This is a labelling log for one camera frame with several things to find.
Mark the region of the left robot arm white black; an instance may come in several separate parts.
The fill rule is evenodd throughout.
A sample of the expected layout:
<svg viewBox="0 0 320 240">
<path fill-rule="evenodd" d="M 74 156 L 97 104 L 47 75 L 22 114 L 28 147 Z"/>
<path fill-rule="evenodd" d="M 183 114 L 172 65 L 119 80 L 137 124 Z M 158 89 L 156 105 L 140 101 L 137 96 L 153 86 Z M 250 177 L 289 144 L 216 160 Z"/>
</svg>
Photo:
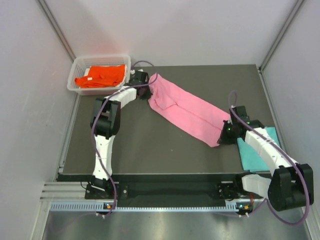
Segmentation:
<svg viewBox="0 0 320 240">
<path fill-rule="evenodd" d="M 149 79 L 147 72 L 133 71 L 118 91 L 95 100 L 90 121 L 95 164 L 86 186 L 86 199 L 111 200 L 117 196 L 112 180 L 112 150 L 121 126 L 121 109 L 136 99 L 148 100 L 152 96 Z"/>
</svg>

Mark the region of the pink t shirt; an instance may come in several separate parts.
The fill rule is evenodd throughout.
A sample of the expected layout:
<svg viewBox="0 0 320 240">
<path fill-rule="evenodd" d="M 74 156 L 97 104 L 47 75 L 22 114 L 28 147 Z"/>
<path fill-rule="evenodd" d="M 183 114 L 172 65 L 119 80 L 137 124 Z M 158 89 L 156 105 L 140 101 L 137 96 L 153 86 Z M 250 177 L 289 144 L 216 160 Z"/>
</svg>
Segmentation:
<svg viewBox="0 0 320 240">
<path fill-rule="evenodd" d="M 153 74 L 149 81 L 152 96 L 148 103 L 152 110 L 211 148 L 219 146 L 218 140 L 224 121 L 230 119 L 229 113 L 183 90 L 160 74 Z"/>
</svg>

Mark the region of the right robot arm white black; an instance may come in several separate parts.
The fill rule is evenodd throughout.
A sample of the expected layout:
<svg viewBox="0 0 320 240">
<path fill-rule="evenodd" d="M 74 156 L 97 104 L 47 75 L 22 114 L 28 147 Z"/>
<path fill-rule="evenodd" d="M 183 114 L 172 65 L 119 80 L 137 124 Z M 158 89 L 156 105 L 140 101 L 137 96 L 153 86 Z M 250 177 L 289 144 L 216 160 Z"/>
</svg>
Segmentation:
<svg viewBox="0 0 320 240">
<path fill-rule="evenodd" d="M 243 140 L 268 167 L 270 178 L 259 174 L 242 173 L 236 177 L 233 192 L 239 198 L 250 193 L 266 198 L 278 212 L 308 207 L 314 203 L 314 172 L 288 156 L 270 137 L 259 120 L 250 120 L 245 106 L 231 106 L 230 119 L 223 121 L 218 139 L 220 145 L 236 144 Z"/>
</svg>

